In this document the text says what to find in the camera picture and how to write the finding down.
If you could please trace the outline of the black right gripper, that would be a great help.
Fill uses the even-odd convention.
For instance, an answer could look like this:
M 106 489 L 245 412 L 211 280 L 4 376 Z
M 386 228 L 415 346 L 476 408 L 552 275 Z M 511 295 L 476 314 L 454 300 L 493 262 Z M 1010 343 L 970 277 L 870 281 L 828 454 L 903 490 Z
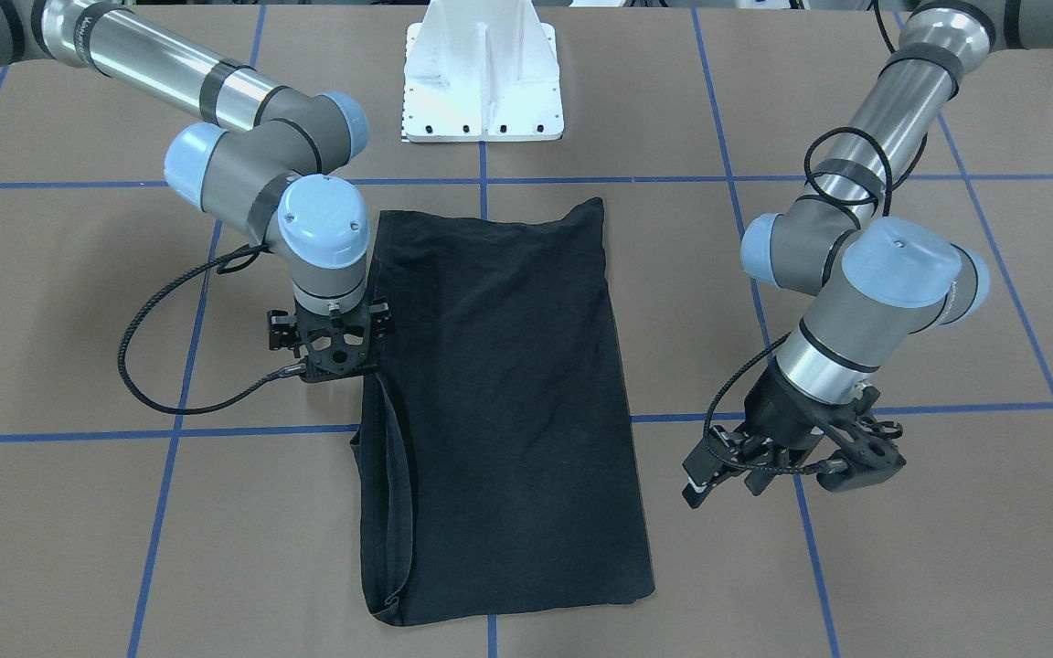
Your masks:
M 380 370 L 373 348 L 393 332 L 388 300 L 377 297 L 351 311 L 313 313 L 300 304 L 295 312 L 270 311 L 269 348 L 292 351 L 296 364 L 272 372 L 272 378 L 299 377 L 305 383 L 362 377 Z

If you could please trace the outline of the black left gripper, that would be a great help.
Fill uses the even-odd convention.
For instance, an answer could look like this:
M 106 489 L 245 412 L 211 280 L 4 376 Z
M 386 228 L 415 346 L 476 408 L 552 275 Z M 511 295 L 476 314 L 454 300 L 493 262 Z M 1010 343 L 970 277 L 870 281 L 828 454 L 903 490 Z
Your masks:
M 682 462 L 686 504 L 701 507 L 720 483 L 742 474 L 748 474 L 749 492 L 761 495 L 782 473 L 755 470 L 755 465 L 801 468 L 823 437 L 836 445 L 831 457 L 843 460 L 846 467 L 816 474 L 820 486 L 843 492 L 883 483 L 907 462 L 895 445 L 902 426 L 872 415 L 878 396 L 878 388 L 867 385 L 847 404 L 824 404 L 795 388 L 772 362 L 746 396 L 746 419 L 737 430 L 713 422 L 703 425 L 701 438 Z

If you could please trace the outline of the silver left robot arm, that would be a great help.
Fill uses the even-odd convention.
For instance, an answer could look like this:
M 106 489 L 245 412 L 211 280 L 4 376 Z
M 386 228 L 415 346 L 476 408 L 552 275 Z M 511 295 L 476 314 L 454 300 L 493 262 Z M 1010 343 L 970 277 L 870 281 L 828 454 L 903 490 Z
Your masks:
M 894 195 L 966 75 L 1010 49 L 1053 49 L 1053 1 L 920 1 L 851 122 L 806 149 L 803 192 L 750 222 L 746 273 L 812 302 L 751 359 L 764 371 L 736 428 L 707 405 L 684 461 L 690 509 L 736 476 L 753 495 L 794 475 L 845 492 L 903 468 L 903 428 L 875 416 L 873 377 L 903 338 L 981 308 L 991 275 L 976 251 L 896 216 Z

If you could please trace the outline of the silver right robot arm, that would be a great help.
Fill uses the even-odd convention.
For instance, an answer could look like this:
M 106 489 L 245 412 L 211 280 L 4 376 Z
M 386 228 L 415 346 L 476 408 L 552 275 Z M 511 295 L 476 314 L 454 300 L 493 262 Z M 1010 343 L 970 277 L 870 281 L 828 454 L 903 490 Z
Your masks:
M 0 1 L 0 68 L 28 61 L 116 80 L 183 116 L 165 184 L 241 239 L 183 280 L 280 260 L 292 304 L 269 313 L 269 348 L 293 361 L 272 379 L 377 368 L 391 311 L 367 286 L 367 204 L 339 176 L 367 149 L 358 101 L 293 88 L 118 1 Z

